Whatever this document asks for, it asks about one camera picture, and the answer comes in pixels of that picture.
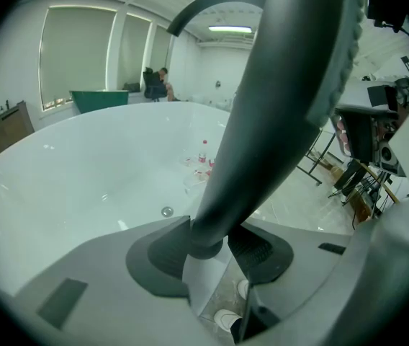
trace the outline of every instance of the wooden cabinet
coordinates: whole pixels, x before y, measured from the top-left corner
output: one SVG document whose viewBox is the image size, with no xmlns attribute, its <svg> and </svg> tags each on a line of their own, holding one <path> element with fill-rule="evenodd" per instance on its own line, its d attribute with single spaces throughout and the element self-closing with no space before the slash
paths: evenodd
<svg viewBox="0 0 409 346">
<path fill-rule="evenodd" d="M 25 102 L 0 114 L 0 153 L 34 133 Z"/>
</svg>

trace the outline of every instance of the tiled floor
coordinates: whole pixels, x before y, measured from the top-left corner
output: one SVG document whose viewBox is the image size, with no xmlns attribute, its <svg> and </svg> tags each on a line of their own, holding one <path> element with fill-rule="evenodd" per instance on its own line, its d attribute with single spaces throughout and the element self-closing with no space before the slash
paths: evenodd
<svg viewBox="0 0 409 346">
<path fill-rule="evenodd" d="M 302 160 L 300 166 L 306 170 L 311 162 Z M 351 220 L 353 211 L 349 205 L 342 206 L 339 196 L 328 198 L 333 188 L 329 172 L 318 166 L 313 175 L 323 182 L 316 186 L 315 180 L 295 169 L 273 195 L 252 215 L 265 221 L 313 231 L 335 234 L 353 234 Z M 236 286 L 244 275 L 232 259 L 213 297 L 202 312 L 199 320 L 222 345 L 233 345 L 230 333 L 214 323 L 217 310 L 227 309 L 243 315 L 244 300 L 238 295 Z"/>
<path fill-rule="evenodd" d="M 300 163 L 306 170 L 311 165 L 308 159 Z M 328 198 L 333 188 L 329 171 L 318 166 L 313 175 L 323 184 L 317 186 L 315 180 L 295 169 L 252 216 L 289 227 L 352 235 L 351 206 L 342 206 L 339 196 Z"/>
</svg>

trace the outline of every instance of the person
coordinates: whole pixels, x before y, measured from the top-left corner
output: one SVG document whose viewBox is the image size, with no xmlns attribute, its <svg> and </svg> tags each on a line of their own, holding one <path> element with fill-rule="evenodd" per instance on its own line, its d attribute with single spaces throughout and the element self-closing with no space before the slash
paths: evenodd
<svg viewBox="0 0 409 346">
<path fill-rule="evenodd" d="M 168 101 L 180 101 L 174 96 L 174 90 L 172 85 L 168 82 L 165 82 L 166 75 L 168 74 L 168 69 L 163 67 L 158 71 L 158 74 L 160 76 L 160 81 L 163 82 L 166 86 Z"/>
<path fill-rule="evenodd" d="M 248 280 L 242 280 L 239 282 L 237 289 L 238 294 L 246 300 L 248 296 Z M 220 309 L 214 315 L 214 321 L 219 326 L 219 328 L 223 329 L 226 332 L 232 334 L 233 341 L 235 344 L 240 342 L 241 334 L 241 322 L 243 321 L 243 317 L 239 316 L 235 312 L 227 309 Z"/>
</svg>

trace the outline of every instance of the curved spout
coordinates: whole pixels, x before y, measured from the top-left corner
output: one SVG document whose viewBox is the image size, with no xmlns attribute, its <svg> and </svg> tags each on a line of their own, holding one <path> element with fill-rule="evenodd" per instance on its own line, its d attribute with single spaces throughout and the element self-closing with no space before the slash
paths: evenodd
<svg viewBox="0 0 409 346">
<path fill-rule="evenodd" d="M 226 2 L 240 2 L 248 3 L 258 6 L 263 9 L 266 0 L 194 0 L 187 5 L 182 11 L 174 18 L 168 27 L 168 32 L 174 36 L 179 36 L 182 30 L 187 26 L 193 17 L 210 6 L 226 3 Z"/>
<path fill-rule="evenodd" d="M 194 244 L 216 245 L 244 222 L 307 151 L 351 73 L 363 4 L 266 0 L 216 165 L 192 224 Z M 208 6 L 188 6 L 169 32 L 180 32 L 191 12 Z"/>
</svg>

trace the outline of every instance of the window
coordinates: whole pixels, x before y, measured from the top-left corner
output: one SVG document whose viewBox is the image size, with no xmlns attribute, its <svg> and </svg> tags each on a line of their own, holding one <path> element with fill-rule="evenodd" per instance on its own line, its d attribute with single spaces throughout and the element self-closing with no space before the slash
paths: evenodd
<svg viewBox="0 0 409 346">
<path fill-rule="evenodd" d="M 121 38 L 117 88 L 140 82 L 150 21 L 127 15 Z"/>
<path fill-rule="evenodd" d="M 152 56 L 150 58 L 150 67 L 154 71 L 158 71 L 166 65 L 170 41 L 171 35 L 167 33 L 166 29 L 157 26 L 153 39 Z"/>
<path fill-rule="evenodd" d="M 105 89 L 107 49 L 115 12 L 49 8 L 40 49 L 43 109 L 65 104 L 71 90 Z"/>
</svg>

